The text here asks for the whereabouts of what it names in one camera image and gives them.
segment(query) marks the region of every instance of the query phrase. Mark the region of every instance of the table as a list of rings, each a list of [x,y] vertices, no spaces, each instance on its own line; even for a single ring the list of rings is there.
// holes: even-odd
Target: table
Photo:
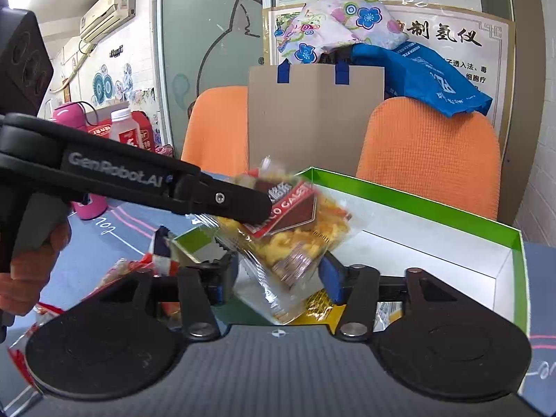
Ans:
[[[151,237],[160,225],[182,234],[199,224],[194,216],[180,216],[137,204],[110,201],[101,217],[81,221],[70,216],[72,241],[60,254],[50,283],[41,294],[43,302],[70,308],[87,295],[105,272],[119,259],[138,260],[147,252]],[[525,244],[527,257],[533,361],[523,387],[523,397],[546,415],[556,411],[556,249]],[[34,322],[34,315],[16,318],[8,332],[13,340]],[[0,349],[0,402],[10,404],[27,384]],[[27,389],[7,409],[10,416],[27,400],[39,399]]]

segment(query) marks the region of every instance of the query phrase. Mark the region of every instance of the floral fabric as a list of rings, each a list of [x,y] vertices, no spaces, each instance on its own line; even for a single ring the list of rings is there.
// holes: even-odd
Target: floral fabric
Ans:
[[[309,0],[276,32],[281,63],[316,63],[321,54],[365,43],[393,50],[408,40],[378,0]]]

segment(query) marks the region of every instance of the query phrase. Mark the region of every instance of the orange chair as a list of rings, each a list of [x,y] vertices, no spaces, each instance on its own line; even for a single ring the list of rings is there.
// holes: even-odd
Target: orange chair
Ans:
[[[495,220],[500,147],[480,113],[448,119],[397,97],[374,110],[357,177]]]
[[[247,170],[247,86],[207,89],[197,98],[181,159],[216,174]]]

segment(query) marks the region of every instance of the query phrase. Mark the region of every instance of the pink thermos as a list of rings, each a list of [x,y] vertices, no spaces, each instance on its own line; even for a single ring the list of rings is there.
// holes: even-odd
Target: pink thermos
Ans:
[[[87,118],[83,107],[75,101],[63,104],[52,112],[52,121],[77,128],[80,130],[87,127]],[[108,208],[106,198],[98,195],[88,195],[86,204],[72,202],[73,210],[82,220],[92,220],[100,216]]]

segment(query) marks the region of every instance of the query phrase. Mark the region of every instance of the air conditioner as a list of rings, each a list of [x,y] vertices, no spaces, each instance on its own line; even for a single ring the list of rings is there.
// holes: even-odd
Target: air conditioner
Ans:
[[[81,40],[88,44],[98,44],[133,17],[135,0],[98,0],[81,19]]]

